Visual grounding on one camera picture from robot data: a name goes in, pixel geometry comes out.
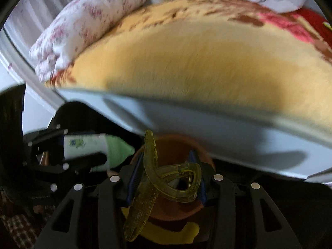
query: yellow plastic piece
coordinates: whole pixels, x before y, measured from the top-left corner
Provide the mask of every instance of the yellow plastic piece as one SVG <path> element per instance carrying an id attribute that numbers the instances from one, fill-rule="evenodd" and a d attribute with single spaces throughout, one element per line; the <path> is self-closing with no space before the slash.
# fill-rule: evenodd
<path id="1" fill-rule="evenodd" d="M 127 218 L 129 208 L 122 208 L 123 215 Z M 188 222 L 181 231 L 175 232 L 147 222 L 140 235 L 147 240 L 161 245 L 191 244 L 200 232 L 200 226 L 194 222 Z"/>

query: red fabric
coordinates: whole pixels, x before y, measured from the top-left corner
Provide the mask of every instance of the red fabric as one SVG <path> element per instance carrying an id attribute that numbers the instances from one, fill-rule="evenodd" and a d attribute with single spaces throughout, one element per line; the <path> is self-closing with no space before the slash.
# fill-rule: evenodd
<path id="1" fill-rule="evenodd" d="M 332 31 L 323 24 L 324 21 L 327 21 L 323 16 L 307 8 L 301 8 L 295 13 L 304 17 L 332 48 Z"/>

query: fuzzy yellow blanket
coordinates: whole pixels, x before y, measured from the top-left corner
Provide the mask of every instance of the fuzzy yellow blanket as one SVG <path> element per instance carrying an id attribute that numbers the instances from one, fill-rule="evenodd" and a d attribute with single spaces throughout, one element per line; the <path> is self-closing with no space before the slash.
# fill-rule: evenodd
<path id="1" fill-rule="evenodd" d="M 141 8 L 46 85 L 238 115 L 332 145 L 331 49 L 299 15 L 245 0 Z"/>

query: white wall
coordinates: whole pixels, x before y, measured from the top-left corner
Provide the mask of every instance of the white wall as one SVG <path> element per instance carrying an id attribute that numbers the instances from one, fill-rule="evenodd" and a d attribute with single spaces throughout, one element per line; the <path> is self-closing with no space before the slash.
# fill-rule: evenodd
<path id="1" fill-rule="evenodd" d="M 9 75 L 8 71 L 0 64 L 0 91 L 3 91 L 18 83 Z M 52 114 L 47 111 L 29 93 L 25 93 L 24 112 L 22 114 L 23 133 L 46 128 L 52 119 Z"/>

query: white pillow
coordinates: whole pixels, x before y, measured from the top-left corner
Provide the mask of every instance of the white pillow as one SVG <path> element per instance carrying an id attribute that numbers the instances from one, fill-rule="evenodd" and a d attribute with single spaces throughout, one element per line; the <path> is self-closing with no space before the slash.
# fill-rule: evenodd
<path id="1" fill-rule="evenodd" d="M 66 69 L 89 45 L 146 0 L 73 0 L 30 49 L 35 72 L 46 81 Z"/>

